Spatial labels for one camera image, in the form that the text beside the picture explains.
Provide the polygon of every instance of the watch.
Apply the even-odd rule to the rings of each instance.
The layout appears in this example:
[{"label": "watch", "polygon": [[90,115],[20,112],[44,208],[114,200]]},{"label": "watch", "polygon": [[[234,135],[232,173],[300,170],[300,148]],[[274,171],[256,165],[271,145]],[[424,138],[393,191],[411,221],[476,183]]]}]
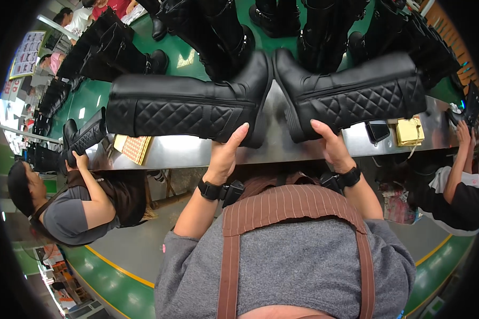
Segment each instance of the watch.
[{"label": "watch", "polygon": [[337,184],[340,189],[351,187],[360,181],[360,173],[362,171],[358,167],[353,167],[349,172],[339,174],[337,176]]},{"label": "watch", "polygon": [[217,186],[217,185],[211,184],[210,182],[204,182],[202,178],[197,187],[201,191],[202,197],[211,201],[220,199],[221,197],[220,193],[222,189],[224,188],[223,185]]}]

